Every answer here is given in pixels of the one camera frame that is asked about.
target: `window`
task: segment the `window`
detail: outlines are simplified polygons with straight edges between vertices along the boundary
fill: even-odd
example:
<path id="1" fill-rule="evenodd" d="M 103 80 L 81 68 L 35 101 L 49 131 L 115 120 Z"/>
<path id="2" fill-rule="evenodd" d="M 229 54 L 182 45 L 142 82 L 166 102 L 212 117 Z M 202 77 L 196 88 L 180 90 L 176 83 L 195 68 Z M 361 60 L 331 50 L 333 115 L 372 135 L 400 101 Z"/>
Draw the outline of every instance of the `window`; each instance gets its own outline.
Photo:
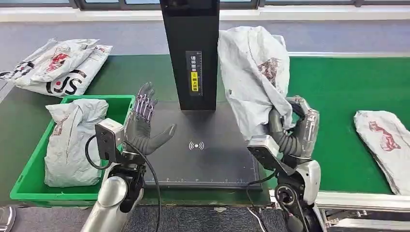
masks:
<path id="1" fill-rule="evenodd" d="M 0 0 L 0 7 L 68 7 L 80 10 L 159 10 L 160 0 Z M 408 5 L 410 0 L 220 0 L 221 9 L 264 5 Z"/>

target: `white plastic package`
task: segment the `white plastic package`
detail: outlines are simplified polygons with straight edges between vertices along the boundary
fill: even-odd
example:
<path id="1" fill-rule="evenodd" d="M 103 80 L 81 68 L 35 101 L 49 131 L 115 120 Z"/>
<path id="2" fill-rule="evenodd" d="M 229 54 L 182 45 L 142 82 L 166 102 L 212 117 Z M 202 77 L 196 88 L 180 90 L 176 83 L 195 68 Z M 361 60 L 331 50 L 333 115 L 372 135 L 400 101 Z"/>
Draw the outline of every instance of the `white plastic package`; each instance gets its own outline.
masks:
<path id="1" fill-rule="evenodd" d="M 392 192 L 410 195 L 410 132 L 396 115 L 387 111 L 357 111 L 354 124 Z"/>
<path id="2" fill-rule="evenodd" d="M 94 126 L 107 113 L 105 100 L 78 99 L 68 104 L 47 105 L 56 122 L 49 137 L 44 183 L 50 187 L 89 186 L 99 182 L 101 171 L 93 168 L 85 156 L 85 145 L 95 135 Z M 91 160 L 100 164 L 96 139 L 88 148 Z"/>
<path id="3" fill-rule="evenodd" d="M 264 125 L 273 106 L 289 129 L 289 55 L 283 37 L 263 27 L 221 30 L 218 55 L 226 99 L 245 140 L 267 133 Z"/>
<path id="4" fill-rule="evenodd" d="M 21 62 L 13 72 L 4 72 L 0 77 L 19 88 L 44 95 L 83 95 L 111 53 L 112 46 L 95 45 L 97 41 L 72 40 L 69 43 L 50 40 Z M 62 47 L 70 55 L 57 52 Z M 55 51 L 55 55 L 50 58 L 52 51 Z M 50 71 L 39 75 L 44 69 Z"/>

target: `gray carpet floor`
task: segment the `gray carpet floor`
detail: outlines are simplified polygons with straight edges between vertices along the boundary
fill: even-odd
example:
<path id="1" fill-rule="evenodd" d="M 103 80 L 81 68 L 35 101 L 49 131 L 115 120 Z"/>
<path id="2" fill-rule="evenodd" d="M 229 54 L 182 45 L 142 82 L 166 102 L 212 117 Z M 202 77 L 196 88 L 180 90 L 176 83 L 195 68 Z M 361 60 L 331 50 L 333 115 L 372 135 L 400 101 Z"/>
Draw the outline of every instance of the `gray carpet floor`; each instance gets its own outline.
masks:
<path id="1" fill-rule="evenodd" d="M 409 52 L 410 21 L 223 21 L 220 29 L 237 26 L 264 26 L 285 37 L 288 51 L 327 52 Z M 1 23 L 0 71 L 11 70 L 19 61 L 49 38 L 66 40 L 98 38 L 113 45 L 112 54 L 167 54 L 162 22 L 67 22 Z M 0 102 L 13 86 L 0 80 Z M 76 232 L 89 214 L 78 208 L 21 208 L 13 232 Z M 127 232 L 155 229 L 155 208 L 139 208 L 126 226 Z M 281 212 L 264 211 L 270 232 L 283 232 Z M 258 223 L 245 208 L 170 207 L 164 209 L 162 232 L 259 232 Z M 332 232 L 350 230 L 332 228 Z"/>

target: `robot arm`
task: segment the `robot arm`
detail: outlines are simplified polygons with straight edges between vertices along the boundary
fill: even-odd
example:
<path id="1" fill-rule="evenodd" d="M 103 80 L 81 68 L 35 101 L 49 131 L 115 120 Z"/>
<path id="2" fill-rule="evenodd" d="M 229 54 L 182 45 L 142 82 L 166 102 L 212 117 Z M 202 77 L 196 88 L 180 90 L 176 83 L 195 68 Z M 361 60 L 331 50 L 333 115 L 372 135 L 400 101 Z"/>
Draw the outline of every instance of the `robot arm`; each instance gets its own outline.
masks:
<path id="1" fill-rule="evenodd" d="M 275 198 L 284 211 L 291 232 L 325 232 L 315 205 L 321 170 L 311 159 L 319 128 L 319 112 L 298 96 L 287 98 L 300 117 L 292 131 L 282 127 L 274 108 L 269 114 L 270 135 L 253 136 L 248 149 L 265 169 L 275 171 Z M 278 152 L 283 154 L 279 159 Z"/>
<path id="2" fill-rule="evenodd" d="M 150 166 L 145 156 L 170 140 L 176 130 L 176 125 L 171 125 L 164 132 L 151 138 L 150 123 L 157 103 L 157 100 L 151 100 L 153 95 L 151 83 L 141 87 L 136 95 L 134 108 L 129 112 L 125 128 L 109 118 L 95 126 L 100 158 L 112 164 L 105 170 L 97 201 L 82 232 L 121 231 L 130 212 L 141 201 L 144 195 L 146 163 Z M 122 152 L 117 149 L 120 145 L 123 148 Z M 92 164 L 90 159 L 88 161 L 98 169 L 105 168 Z"/>

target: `yellow label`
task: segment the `yellow label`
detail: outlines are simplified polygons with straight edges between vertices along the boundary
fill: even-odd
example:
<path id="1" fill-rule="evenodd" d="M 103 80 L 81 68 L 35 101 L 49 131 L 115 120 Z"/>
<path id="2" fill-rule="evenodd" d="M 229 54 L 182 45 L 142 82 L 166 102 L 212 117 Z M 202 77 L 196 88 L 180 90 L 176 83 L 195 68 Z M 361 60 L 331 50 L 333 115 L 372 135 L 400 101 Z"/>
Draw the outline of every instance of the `yellow label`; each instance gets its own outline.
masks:
<path id="1" fill-rule="evenodd" d="M 191 72 L 191 89 L 198 92 L 198 72 Z"/>

